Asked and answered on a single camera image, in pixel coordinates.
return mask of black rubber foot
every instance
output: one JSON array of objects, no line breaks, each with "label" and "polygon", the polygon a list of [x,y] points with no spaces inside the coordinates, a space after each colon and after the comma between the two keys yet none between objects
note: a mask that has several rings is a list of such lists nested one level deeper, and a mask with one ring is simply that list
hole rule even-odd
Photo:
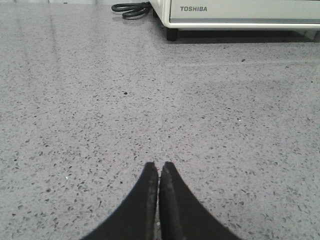
[{"label": "black rubber foot", "polygon": [[155,17],[157,19],[159,18],[157,12],[154,9],[152,9],[152,15],[153,15],[153,17]]},{"label": "black rubber foot", "polygon": [[115,212],[82,240],[153,240],[158,172],[153,162]]},{"label": "black rubber foot", "polygon": [[162,169],[159,214],[162,240],[240,240],[201,205],[172,162]]},{"label": "black rubber foot", "polygon": [[168,41],[175,41],[177,40],[178,36],[178,29],[177,28],[166,28],[166,39]]}]

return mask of black cord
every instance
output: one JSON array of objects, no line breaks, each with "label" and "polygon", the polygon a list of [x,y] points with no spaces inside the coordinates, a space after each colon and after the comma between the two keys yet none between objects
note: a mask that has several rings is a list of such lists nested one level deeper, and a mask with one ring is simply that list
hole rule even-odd
[{"label": "black cord", "polygon": [[122,16],[124,19],[147,14],[151,10],[152,6],[150,2],[141,3],[121,3],[115,4],[111,7],[114,12],[124,12]]}]

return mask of speckled countertop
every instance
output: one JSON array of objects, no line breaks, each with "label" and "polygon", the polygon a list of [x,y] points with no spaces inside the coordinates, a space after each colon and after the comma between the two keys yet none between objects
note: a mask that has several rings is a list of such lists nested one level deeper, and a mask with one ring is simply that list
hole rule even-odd
[{"label": "speckled countertop", "polygon": [[173,161],[241,238],[319,240],[320,43],[294,40],[0,4],[0,239],[78,240]]}]

